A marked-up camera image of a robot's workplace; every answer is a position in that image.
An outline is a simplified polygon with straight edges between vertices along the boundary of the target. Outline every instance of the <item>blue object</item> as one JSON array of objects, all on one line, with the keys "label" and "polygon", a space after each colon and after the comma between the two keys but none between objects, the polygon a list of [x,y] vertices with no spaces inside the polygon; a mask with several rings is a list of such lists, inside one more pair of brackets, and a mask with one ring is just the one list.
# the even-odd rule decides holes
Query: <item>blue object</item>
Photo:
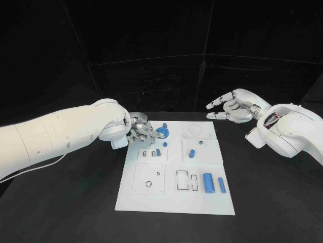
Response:
[{"label": "blue object", "polygon": [[218,181],[220,181],[221,191],[223,191],[223,193],[225,193],[225,184],[224,184],[223,177],[218,178]]},{"label": "blue object", "polygon": [[213,174],[211,173],[204,174],[204,187],[205,187],[205,193],[214,193],[215,192],[215,186],[214,186],[214,180],[213,180]]},{"label": "blue object", "polygon": [[166,139],[169,137],[169,129],[168,129],[168,124],[164,124],[164,127],[156,130],[159,133],[165,134],[165,137],[161,139]]},{"label": "blue object", "polygon": [[197,153],[197,151],[192,149],[191,150],[191,153],[189,153],[189,158],[194,158],[195,157],[195,153]]}]

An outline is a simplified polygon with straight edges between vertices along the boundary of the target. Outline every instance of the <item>table surface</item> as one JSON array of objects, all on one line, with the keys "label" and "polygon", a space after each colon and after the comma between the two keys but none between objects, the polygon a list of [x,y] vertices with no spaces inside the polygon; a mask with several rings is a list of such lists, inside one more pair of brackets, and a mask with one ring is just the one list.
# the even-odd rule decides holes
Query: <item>table surface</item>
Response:
[{"label": "table surface", "polygon": [[[204,113],[146,114],[207,120]],[[323,242],[323,166],[305,152],[285,158],[256,149],[244,138],[254,121],[214,124],[236,216],[116,211],[127,148],[97,140],[14,180],[0,242]]]}]

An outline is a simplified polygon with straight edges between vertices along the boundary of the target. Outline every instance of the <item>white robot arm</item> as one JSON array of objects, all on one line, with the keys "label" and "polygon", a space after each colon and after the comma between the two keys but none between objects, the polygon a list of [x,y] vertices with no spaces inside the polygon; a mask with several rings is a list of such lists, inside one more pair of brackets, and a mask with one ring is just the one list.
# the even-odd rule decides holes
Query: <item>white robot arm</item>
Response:
[{"label": "white robot arm", "polygon": [[323,165],[323,119],[311,110],[293,104],[272,106],[253,92],[237,89],[220,97],[207,108],[225,102],[225,112],[210,113],[210,119],[230,119],[244,123],[253,118],[257,127],[246,135],[262,148],[266,144],[283,156],[292,158],[306,151]]},{"label": "white robot arm", "polygon": [[129,141],[148,139],[155,143],[148,116],[132,112],[113,99],[93,105],[57,111],[25,123],[0,128],[0,179],[25,167],[86,147],[100,138],[113,149]]}]

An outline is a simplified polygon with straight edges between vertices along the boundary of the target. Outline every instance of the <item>black table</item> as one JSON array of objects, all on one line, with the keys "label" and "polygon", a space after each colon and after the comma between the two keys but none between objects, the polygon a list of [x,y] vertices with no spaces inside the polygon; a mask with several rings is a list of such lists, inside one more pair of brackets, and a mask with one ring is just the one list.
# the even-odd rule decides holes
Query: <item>black table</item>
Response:
[{"label": "black table", "polygon": [[[207,120],[204,113],[148,113]],[[21,175],[0,198],[0,242],[323,242],[323,166],[282,157],[215,121],[236,216],[115,210],[127,148],[100,140]]]}]

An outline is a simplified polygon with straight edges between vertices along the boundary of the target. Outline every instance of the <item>white platform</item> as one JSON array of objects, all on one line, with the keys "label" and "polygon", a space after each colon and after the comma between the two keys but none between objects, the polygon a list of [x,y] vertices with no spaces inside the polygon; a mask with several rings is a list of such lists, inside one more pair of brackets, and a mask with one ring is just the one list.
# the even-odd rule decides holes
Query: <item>white platform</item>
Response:
[{"label": "white platform", "polygon": [[[129,145],[116,210],[236,215],[214,123],[151,122],[155,129],[168,123],[171,135],[166,139],[156,139],[153,145],[149,140]],[[161,156],[152,156],[156,148]],[[191,149],[197,151],[194,158],[189,158]],[[213,173],[215,193],[211,194],[205,193],[204,173]],[[221,192],[220,177],[224,178],[227,193]],[[185,180],[188,190],[179,190],[178,183],[182,183],[181,188],[187,188]]]}]

